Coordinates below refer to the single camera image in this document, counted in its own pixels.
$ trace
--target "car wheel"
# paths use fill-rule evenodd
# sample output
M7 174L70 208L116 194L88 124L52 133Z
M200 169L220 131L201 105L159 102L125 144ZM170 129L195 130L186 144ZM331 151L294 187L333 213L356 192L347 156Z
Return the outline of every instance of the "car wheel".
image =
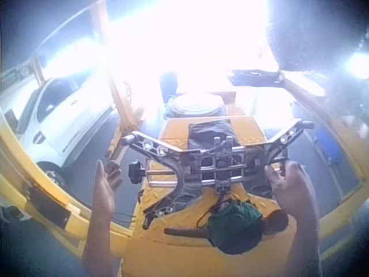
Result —
M60 173L58 173L57 171L47 170L45 171L45 173L56 185L60 186L61 188L64 188L66 186L66 182L63 176L61 176Z
M54 165L54 164L37 164L42 171L54 182L56 185L60 186L61 188L66 187L66 181L62 175L62 170Z

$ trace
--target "yellow pillar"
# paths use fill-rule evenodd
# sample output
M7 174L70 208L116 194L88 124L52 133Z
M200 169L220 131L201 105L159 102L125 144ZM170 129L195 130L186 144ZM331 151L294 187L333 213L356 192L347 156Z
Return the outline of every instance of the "yellow pillar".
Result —
M116 105L116 109L121 117L121 133L125 134L131 132L137 128L138 120L134 116L130 102L124 93L124 90L119 89L117 86L115 72L112 70L112 65L109 52L109 18L105 1L99 1L95 3L91 9L92 24L97 34L97 39L104 45L105 49L105 61L103 61L103 67L107 72L107 78L111 90L113 100Z

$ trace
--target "left hand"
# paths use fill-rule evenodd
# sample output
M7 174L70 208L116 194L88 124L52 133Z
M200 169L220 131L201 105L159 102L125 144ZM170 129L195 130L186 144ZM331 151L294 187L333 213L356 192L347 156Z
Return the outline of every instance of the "left hand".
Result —
M115 190L122 183L119 164L109 161L103 165L97 160L93 189L93 215L109 220L115 212Z

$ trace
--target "window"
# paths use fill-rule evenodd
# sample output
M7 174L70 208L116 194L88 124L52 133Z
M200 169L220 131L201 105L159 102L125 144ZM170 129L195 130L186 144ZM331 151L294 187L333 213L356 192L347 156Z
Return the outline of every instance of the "window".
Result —
M51 114L73 91L67 80L56 79L44 91L37 110L37 120L42 122L46 116Z
M78 87L81 87L84 84L84 82L86 82L88 78L91 77L91 75L92 75L92 70L87 69L87 70L75 73L69 77L77 83Z

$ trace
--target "black knob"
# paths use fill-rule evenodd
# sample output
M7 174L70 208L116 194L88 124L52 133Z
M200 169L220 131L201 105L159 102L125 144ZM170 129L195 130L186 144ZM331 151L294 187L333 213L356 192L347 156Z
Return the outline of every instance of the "black knob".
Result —
M142 182L142 178L145 175L145 169L141 165L139 160L131 162L128 166L128 177L133 184L139 184Z

